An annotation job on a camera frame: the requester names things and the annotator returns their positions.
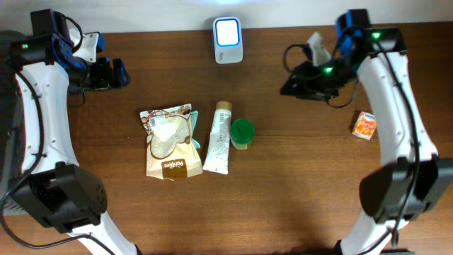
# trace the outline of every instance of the wooden table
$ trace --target wooden table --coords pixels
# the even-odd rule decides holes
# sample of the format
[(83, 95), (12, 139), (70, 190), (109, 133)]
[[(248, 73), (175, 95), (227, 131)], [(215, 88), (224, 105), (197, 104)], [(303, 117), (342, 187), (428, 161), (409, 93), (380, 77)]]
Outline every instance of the wooden table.
[[(443, 157), (453, 157), (453, 23), (400, 25), (420, 114)], [(244, 58), (220, 66), (212, 32), (119, 33), (105, 36), (111, 58), (123, 58), (132, 83), (123, 90), (88, 93), (69, 109), (80, 165), (101, 177), (108, 212), (144, 254), (271, 254), (333, 247), (361, 211), (360, 180), (379, 168), (377, 135), (350, 134), (355, 111), (371, 111), (360, 89), (343, 109), (279, 95), (288, 74), (283, 50), (314, 31), (332, 49), (331, 26), (243, 31)], [(291, 63), (303, 57), (291, 55)], [(352, 86), (335, 103), (348, 99)], [(256, 126), (253, 146), (230, 149), (227, 176), (205, 172), (182, 181), (145, 175), (143, 110), (192, 103), (199, 111), (194, 137), (206, 156), (218, 101), (233, 103), (233, 119)], [(453, 188), (436, 208), (401, 231), (400, 247), (418, 254), (453, 251)], [(66, 237), (31, 217), (7, 218), (36, 244)], [(2, 254), (87, 254), (79, 242), (33, 251), (0, 232)]]

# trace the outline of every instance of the white lamp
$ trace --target white lamp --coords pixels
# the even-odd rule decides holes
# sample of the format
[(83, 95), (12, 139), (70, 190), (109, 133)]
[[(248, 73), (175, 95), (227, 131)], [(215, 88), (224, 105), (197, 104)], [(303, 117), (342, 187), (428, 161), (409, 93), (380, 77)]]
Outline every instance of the white lamp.
[(242, 61), (242, 32), (238, 18), (216, 18), (212, 23), (214, 33), (215, 61), (231, 64)]

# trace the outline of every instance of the white wall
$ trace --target white wall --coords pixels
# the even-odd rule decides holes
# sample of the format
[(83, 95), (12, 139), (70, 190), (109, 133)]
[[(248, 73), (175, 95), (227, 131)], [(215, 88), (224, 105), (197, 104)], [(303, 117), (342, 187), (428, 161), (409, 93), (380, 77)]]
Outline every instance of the white wall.
[(357, 8), (373, 23), (453, 21), (451, 0), (0, 0), (0, 30), (30, 34), (29, 13), (46, 8), (104, 33), (210, 29), (212, 18), (230, 15), (243, 28), (333, 25)]

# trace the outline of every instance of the green cap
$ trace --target green cap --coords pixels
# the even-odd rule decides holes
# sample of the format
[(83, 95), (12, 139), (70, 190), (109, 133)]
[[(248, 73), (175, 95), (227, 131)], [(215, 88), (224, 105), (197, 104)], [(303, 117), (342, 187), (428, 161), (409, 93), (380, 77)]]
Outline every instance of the green cap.
[(255, 127), (250, 120), (238, 119), (231, 125), (231, 138), (233, 141), (246, 144), (253, 140)]

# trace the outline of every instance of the orange box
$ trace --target orange box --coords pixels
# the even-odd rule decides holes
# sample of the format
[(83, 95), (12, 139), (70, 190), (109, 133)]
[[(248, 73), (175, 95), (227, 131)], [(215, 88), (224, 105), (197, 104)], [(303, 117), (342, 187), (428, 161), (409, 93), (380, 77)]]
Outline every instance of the orange box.
[(361, 112), (354, 125), (352, 134), (370, 140), (376, 130), (376, 118), (371, 113)]

